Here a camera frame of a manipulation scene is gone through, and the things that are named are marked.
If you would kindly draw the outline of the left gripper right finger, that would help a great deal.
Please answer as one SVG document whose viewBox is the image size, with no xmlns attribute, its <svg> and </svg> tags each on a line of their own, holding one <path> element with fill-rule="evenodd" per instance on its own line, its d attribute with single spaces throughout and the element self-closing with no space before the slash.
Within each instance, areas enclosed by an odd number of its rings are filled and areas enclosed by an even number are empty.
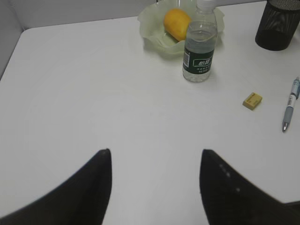
<svg viewBox="0 0 300 225">
<path fill-rule="evenodd" d="M 252 184 L 215 151 L 203 150 L 200 193 L 210 225 L 298 225 L 300 203 L 282 203 Z"/>
</svg>

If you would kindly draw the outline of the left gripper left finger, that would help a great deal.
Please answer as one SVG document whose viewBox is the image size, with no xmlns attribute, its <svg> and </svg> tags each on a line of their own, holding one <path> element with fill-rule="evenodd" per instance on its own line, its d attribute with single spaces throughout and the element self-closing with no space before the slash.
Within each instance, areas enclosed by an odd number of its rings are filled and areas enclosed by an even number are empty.
<svg viewBox="0 0 300 225">
<path fill-rule="evenodd" d="M 69 179 L 0 219 L 2 225 L 100 225 L 112 190 L 109 149 L 98 151 Z"/>
</svg>

